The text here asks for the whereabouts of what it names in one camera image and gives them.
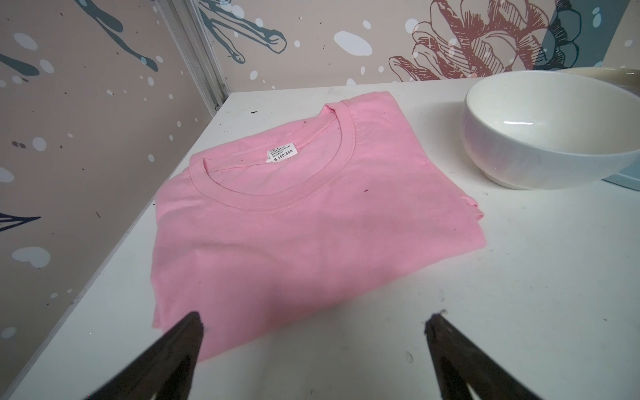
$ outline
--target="clothing tag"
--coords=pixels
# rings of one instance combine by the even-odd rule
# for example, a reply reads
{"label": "clothing tag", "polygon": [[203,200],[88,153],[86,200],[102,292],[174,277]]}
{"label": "clothing tag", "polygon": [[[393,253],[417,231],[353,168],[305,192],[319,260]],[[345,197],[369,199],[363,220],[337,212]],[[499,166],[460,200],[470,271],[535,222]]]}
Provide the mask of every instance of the clothing tag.
{"label": "clothing tag", "polygon": [[288,145],[272,148],[267,152],[267,163],[277,163],[287,158],[291,158],[298,153],[293,143]]}

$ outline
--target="ceramic bowl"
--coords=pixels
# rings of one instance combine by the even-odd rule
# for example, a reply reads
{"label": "ceramic bowl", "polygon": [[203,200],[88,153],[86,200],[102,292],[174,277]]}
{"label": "ceramic bowl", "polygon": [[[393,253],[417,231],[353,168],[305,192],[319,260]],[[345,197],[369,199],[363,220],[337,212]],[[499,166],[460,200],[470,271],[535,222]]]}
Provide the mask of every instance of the ceramic bowl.
{"label": "ceramic bowl", "polygon": [[462,142],[482,172],[507,188],[584,185],[640,156],[640,97],[574,74],[497,74],[467,92]]}

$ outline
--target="patterned wallpaper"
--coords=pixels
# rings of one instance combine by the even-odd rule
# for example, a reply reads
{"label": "patterned wallpaper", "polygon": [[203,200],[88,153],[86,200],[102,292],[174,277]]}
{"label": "patterned wallpaper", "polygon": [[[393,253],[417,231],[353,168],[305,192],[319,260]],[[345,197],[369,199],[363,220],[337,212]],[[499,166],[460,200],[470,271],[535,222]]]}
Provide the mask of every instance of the patterned wallpaper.
{"label": "patterned wallpaper", "polygon": [[151,0],[0,15],[1,394],[211,116]]}
{"label": "patterned wallpaper", "polygon": [[610,46],[619,67],[640,45],[637,0],[192,1],[232,92],[598,67]]}

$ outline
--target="white table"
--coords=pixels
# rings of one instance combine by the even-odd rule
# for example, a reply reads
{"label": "white table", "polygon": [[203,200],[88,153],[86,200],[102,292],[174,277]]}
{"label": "white table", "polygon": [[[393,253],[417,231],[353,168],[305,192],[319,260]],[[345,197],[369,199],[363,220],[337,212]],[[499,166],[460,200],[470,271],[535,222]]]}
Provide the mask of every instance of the white table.
{"label": "white table", "polygon": [[[640,193],[603,181],[558,191],[488,181],[458,139],[461,101],[475,81],[231,95],[178,171],[195,152],[388,90],[432,162],[479,202],[488,246],[198,364],[190,398],[438,399],[422,330],[446,308],[546,400],[638,399]],[[160,337],[151,329],[155,234],[151,205],[12,400],[80,399]]]}

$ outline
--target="folded t-shirt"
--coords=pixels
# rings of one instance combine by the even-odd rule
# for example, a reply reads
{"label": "folded t-shirt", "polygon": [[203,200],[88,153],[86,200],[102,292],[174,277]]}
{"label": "folded t-shirt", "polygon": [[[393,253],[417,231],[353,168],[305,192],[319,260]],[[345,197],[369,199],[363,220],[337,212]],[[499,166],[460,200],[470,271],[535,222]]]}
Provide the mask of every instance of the folded t-shirt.
{"label": "folded t-shirt", "polygon": [[200,360],[485,245],[387,92],[195,154],[156,217],[154,326],[199,311]]}

